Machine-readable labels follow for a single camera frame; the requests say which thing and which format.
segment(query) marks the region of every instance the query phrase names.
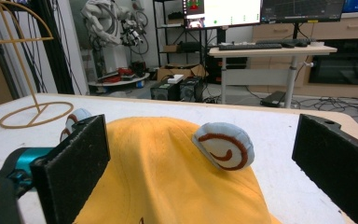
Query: white table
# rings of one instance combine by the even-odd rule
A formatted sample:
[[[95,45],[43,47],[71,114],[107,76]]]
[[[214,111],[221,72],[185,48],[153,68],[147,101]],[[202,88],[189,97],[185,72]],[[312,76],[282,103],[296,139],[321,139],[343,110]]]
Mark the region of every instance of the white table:
[[[222,104],[226,103],[226,86],[229,85],[276,85],[286,86],[284,107],[290,108],[293,89],[295,87],[297,58],[301,55],[328,55],[337,49],[327,46],[293,49],[247,49],[247,50],[219,50],[213,48],[209,55],[222,59]],[[227,58],[235,57],[292,57],[288,69],[229,69]]]
[[[89,85],[90,86],[94,86],[98,88],[99,92],[105,92],[106,87],[115,87],[115,86],[121,86],[121,85],[128,85],[131,83],[136,83],[142,80],[147,79],[148,77],[150,77],[150,73],[145,73],[145,75],[143,77],[136,77],[132,80],[128,80],[128,81],[119,81],[119,82],[100,82],[100,81],[90,81]]]
[[[110,97],[37,94],[40,103],[65,101],[75,109],[85,108],[92,115],[105,114],[106,122],[128,117],[173,117],[199,125],[223,121],[243,128],[255,146],[252,164],[268,210],[282,223],[346,223],[331,200],[301,172],[292,161],[299,110],[238,105],[207,105]],[[7,111],[32,105],[31,97],[0,105],[0,118]],[[42,117],[60,111],[51,108]],[[358,138],[358,124],[337,112],[303,111],[342,125],[342,130]],[[7,155],[19,147],[55,147],[66,118],[27,129],[0,127],[0,168]],[[21,118],[12,120],[20,122]],[[19,200],[26,223],[44,223],[36,192],[27,192]]]

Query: table leg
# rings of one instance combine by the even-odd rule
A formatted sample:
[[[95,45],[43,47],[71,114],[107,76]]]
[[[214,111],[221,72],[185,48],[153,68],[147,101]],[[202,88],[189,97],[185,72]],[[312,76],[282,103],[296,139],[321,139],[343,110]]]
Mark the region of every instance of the table leg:
[[[289,76],[287,76],[286,82],[286,95],[284,98],[284,107],[290,108],[292,104],[293,89],[295,88],[297,73],[297,56],[292,56],[292,62],[289,68]]]
[[[222,58],[222,105],[226,104],[226,75],[227,75],[227,68],[226,68],[226,58]]]

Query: yellow cloth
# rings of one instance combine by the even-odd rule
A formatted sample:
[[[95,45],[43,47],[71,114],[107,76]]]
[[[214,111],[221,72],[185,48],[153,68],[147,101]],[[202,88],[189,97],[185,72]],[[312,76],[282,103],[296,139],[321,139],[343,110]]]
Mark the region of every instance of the yellow cloth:
[[[129,118],[106,127],[111,161],[75,223],[279,223],[250,167],[217,169],[197,149],[200,126]]]

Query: monitor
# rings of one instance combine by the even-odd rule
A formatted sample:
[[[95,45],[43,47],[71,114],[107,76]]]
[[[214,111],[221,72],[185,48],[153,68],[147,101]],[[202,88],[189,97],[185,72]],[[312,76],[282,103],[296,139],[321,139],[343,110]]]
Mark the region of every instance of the monitor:
[[[263,0],[261,23],[340,21],[345,0]]]
[[[261,0],[182,0],[186,29],[213,29],[260,23]]]

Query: computer tower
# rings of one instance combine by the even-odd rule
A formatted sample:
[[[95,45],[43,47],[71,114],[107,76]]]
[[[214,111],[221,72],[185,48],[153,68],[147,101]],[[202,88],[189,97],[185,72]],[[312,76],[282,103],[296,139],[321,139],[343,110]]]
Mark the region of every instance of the computer tower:
[[[180,99],[184,102],[202,102],[202,78],[189,77],[180,84]]]
[[[167,80],[163,80],[154,84],[150,88],[150,94],[152,100],[161,101],[179,101],[180,100],[180,84],[168,83]]]

